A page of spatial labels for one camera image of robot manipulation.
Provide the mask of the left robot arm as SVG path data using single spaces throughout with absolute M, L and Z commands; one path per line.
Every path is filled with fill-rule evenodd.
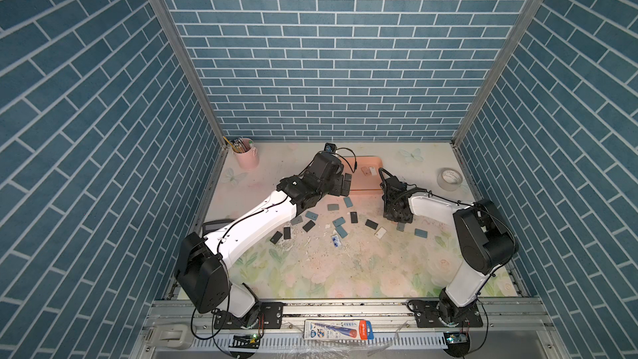
M 174 276 L 197 312 L 225 309 L 241 318 L 258 299 L 234 285 L 229 269 L 260 239 L 312 209 L 325 196 L 348 196 L 352 173 L 333 151 L 319 151 L 302 172 L 283 178 L 274 192 L 247 214 L 214 232 L 187 235 L 179 247 Z

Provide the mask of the pink storage tray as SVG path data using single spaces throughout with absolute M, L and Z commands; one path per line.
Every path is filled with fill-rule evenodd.
M 382 159 L 378 156 L 362 156 L 357 158 L 357 169 L 354 173 L 350 166 L 354 166 L 353 157 L 342 160 L 344 173 L 352 175 L 350 195 L 381 194 L 382 188 L 379 169 L 383 167 Z

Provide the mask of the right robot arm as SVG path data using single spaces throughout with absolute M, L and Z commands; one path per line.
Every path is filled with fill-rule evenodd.
M 463 262 L 438 304 L 440 317 L 450 322 L 477 302 L 488 280 L 516 254 L 514 233 L 488 199 L 466 204 L 410 187 L 383 168 L 379 176 L 386 219 L 410 224 L 415 217 L 426 217 L 455 227 Z

